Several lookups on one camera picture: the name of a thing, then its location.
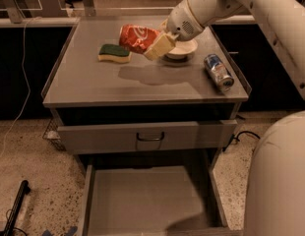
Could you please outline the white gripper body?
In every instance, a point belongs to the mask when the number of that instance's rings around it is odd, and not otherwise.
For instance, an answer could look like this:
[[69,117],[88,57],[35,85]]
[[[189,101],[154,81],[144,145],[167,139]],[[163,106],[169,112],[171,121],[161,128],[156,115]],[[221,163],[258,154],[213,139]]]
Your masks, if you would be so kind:
[[188,0],[180,2],[170,13],[166,29],[179,41],[189,41],[204,31],[204,27],[195,18]]

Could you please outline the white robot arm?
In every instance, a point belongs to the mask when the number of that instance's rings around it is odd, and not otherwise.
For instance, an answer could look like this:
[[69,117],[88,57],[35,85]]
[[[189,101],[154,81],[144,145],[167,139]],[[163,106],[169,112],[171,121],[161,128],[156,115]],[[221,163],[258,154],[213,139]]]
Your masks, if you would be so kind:
[[[240,8],[253,16],[281,66],[262,95],[270,102],[297,93],[305,103],[305,7],[296,0],[183,0],[161,26],[155,59]],[[272,124],[253,152],[247,180],[243,236],[305,236],[305,110]]]

